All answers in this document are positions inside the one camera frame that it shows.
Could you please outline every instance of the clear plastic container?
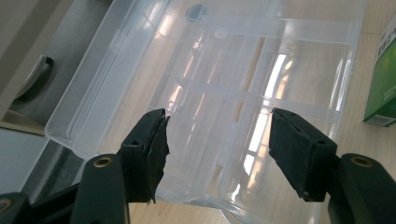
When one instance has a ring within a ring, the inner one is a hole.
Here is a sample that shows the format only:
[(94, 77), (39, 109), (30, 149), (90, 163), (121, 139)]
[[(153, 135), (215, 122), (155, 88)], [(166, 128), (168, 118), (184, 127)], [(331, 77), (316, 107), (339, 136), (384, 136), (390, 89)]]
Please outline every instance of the clear plastic container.
[(273, 107), (334, 138), (365, 0), (116, 0), (46, 134), (117, 152), (147, 111), (171, 116), (158, 197), (244, 223), (315, 223), (268, 156)]

